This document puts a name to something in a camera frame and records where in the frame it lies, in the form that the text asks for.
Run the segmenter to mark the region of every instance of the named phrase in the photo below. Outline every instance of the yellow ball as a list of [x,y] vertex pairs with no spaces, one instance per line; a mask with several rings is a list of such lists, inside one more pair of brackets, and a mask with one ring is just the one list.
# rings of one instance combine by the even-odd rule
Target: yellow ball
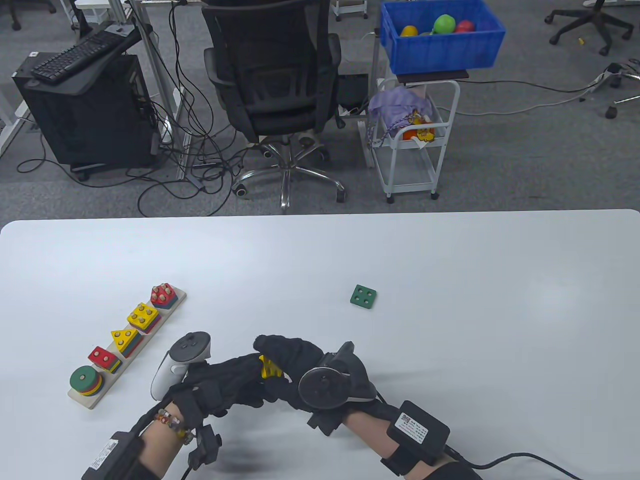
[[418,36],[418,29],[413,25],[407,25],[402,29],[400,36]]

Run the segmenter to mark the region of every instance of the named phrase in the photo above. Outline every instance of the black keyboard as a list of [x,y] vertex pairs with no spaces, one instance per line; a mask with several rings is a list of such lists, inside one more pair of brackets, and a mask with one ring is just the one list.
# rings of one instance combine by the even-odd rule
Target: black keyboard
[[86,37],[81,43],[36,65],[31,74],[47,83],[59,83],[78,73],[91,62],[111,52],[126,40],[125,36],[109,31],[99,31]]

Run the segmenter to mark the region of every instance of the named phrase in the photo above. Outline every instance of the stacked colorful rings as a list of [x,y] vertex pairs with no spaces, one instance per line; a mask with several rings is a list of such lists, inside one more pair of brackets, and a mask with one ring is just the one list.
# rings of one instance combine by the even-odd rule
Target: stacked colorful rings
[[89,365],[84,365],[71,374],[71,388],[85,397],[98,393],[104,385],[102,374]]

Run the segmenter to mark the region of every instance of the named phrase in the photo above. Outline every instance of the gray carpet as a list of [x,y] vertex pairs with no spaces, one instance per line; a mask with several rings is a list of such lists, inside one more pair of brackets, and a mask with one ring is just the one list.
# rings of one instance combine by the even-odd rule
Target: gray carpet
[[[330,29],[342,39],[343,73],[367,72],[373,39],[361,37],[373,28],[377,3],[370,2],[369,20],[345,15],[330,21]],[[494,68],[472,73],[472,79],[520,79],[557,88],[578,88],[593,80],[611,61],[640,57],[640,33],[629,42],[620,40],[621,31],[612,29],[614,47],[608,58],[598,55],[602,41],[592,26],[585,26],[562,37],[558,46],[548,38],[567,19],[558,18],[555,26],[542,21],[553,8],[578,8],[578,0],[488,0],[508,33]],[[164,7],[149,9],[160,36],[160,48],[168,63],[174,59]],[[611,13],[638,25],[640,8],[611,8]],[[62,11],[49,15],[46,9],[20,8],[22,31],[10,29],[6,10],[0,11],[0,79],[3,88],[11,88],[10,75],[31,51],[55,51],[73,40]],[[202,51],[211,45],[198,8],[177,10],[186,74],[214,104],[215,128],[226,124],[224,112],[215,100],[213,88],[203,69]],[[585,45],[577,39],[583,38]],[[132,52],[141,56],[145,73],[148,64],[140,45]],[[151,93],[155,85],[149,82]],[[553,102],[571,95],[548,92],[515,84],[463,84],[459,109],[467,112],[511,110],[540,102]],[[604,111],[610,101],[633,94],[640,84],[623,83],[620,90],[608,87],[592,94],[586,102],[571,102],[558,107],[541,108],[513,116],[456,117],[436,202],[422,193],[396,195],[388,205],[374,171],[368,170],[360,151],[355,124],[338,131],[328,123],[321,135],[332,153],[330,170],[348,188],[345,204],[335,203],[334,189],[313,180],[297,181],[292,191],[292,214],[344,212],[421,212],[483,211],[529,209],[640,209],[640,104],[620,109],[615,120],[606,120]],[[198,101],[198,114],[207,121],[208,111]],[[226,146],[232,131],[220,135]],[[40,157],[42,148],[37,133],[28,124],[0,158],[0,227],[9,221],[35,218],[103,218],[139,216],[138,195],[148,184],[133,182],[104,189],[89,189],[71,182],[53,165],[44,165],[29,174],[16,172],[16,165],[27,158]],[[243,146],[241,139],[229,152]],[[264,164],[255,154],[249,166]],[[172,179],[175,167],[156,174]],[[110,172],[92,179],[95,184],[124,180],[122,172]],[[277,214],[278,182],[248,182],[250,194],[231,196],[220,215]],[[182,186],[182,193],[189,193]],[[142,201],[150,216],[199,216],[211,212],[221,195],[199,195],[192,200],[176,200],[156,189]]]

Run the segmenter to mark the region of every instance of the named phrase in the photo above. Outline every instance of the black tracker puck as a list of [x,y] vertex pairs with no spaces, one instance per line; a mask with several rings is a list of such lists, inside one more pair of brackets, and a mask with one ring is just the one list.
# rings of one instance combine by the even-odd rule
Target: black tracker puck
[[169,356],[176,362],[186,363],[204,352],[211,341],[207,332],[189,332],[169,350]]
[[387,429],[389,438],[428,465],[442,456],[450,432],[444,423],[409,400],[402,403],[398,417]]
[[343,405],[349,398],[349,379],[338,370],[316,367],[305,373],[298,383],[300,397],[313,408],[329,410]]

